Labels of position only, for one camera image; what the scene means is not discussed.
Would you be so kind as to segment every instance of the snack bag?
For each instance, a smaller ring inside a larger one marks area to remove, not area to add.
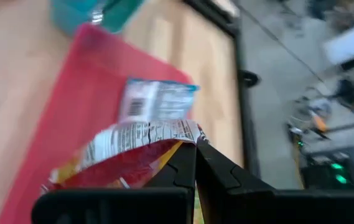
[[[69,187],[142,187],[183,142],[203,138],[191,120],[116,124],[100,132],[64,166],[52,171],[43,191]]]

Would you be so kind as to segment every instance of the wooden surface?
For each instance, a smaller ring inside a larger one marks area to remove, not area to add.
[[[0,1],[0,209],[71,42],[50,23],[47,4]],[[218,150],[241,164],[231,39],[188,6],[161,0],[144,4],[123,38],[200,85],[193,119]]]

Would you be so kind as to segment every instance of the red plastic bin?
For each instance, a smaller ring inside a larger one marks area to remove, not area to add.
[[[54,167],[118,120],[128,78],[190,83],[176,68],[83,24],[47,102],[26,158],[0,214],[0,223],[30,223],[30,212]]]

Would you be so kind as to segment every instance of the plastic wrapper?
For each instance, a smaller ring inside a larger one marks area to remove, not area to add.
[[[142,187],[183,142],[205,138],[191,120],[117,124],[98,133],[64,166],[54,169],[44,192],[70,187]]]

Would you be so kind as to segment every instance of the wire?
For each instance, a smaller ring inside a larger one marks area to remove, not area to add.
[[[257,18],[255,18],[249,11],[247,11],[241,4],[237,4],[237,7],[241,10],[241,12],[243,12],[246,16],[248,16],[254,23],[256,23],[258,26],[260,26],[260,28],[273,40],[275,40],[276,42],[278,42],[286,51],[288,54],[290,54],[292,57],[294,57],[298,62],[300,62],[306,69],[308,69],[308,71],[315,76],[320,82],[322,82],[323,84],[325,84],[325,82],[317,75],[317,73],[315,71],[313,71],[313,69],[306,64],[303,60],[301,60],[301,58],[298,57],[298,55],[296,55],[292,50],[290,50],[289,48],[287,48],[268,28],[266,28],[265,26],[263,26],[258,20]]]

